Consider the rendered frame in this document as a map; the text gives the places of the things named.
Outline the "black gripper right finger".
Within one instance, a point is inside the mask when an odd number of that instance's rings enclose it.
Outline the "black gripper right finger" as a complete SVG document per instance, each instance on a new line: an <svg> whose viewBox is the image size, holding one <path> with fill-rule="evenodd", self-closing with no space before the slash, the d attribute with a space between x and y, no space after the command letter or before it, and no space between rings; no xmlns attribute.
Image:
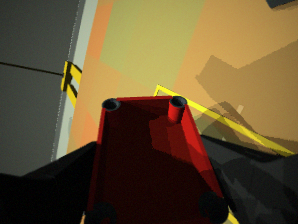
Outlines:
<svg viewBox="0 0 298 224"><path fill-rule="evenodd" d="M298 224L298 154L281 157L200 136L238 224Z"/></svg>

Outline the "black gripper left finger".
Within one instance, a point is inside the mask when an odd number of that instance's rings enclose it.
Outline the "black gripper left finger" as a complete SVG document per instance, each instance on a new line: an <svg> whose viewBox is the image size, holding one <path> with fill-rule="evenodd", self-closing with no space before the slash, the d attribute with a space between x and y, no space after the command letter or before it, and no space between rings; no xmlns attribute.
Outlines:
<svg viewBox="0 0 298 224"><path fill-rule="evenodd" d="M0 173L0 224L80 224L96 141L21 177Z"/></svg>

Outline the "grey rectangular block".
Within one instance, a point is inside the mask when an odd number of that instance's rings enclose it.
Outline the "grey rectangular block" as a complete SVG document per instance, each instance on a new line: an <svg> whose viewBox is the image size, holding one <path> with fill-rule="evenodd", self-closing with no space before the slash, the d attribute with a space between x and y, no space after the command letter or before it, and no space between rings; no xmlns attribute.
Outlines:
<svg viewBox="0 0 298 224"><path fill-rule="evenodd" d="M292 2L294 0L265 0L269 8L273 8L277 5L285 4L286 2Z"/></svg>

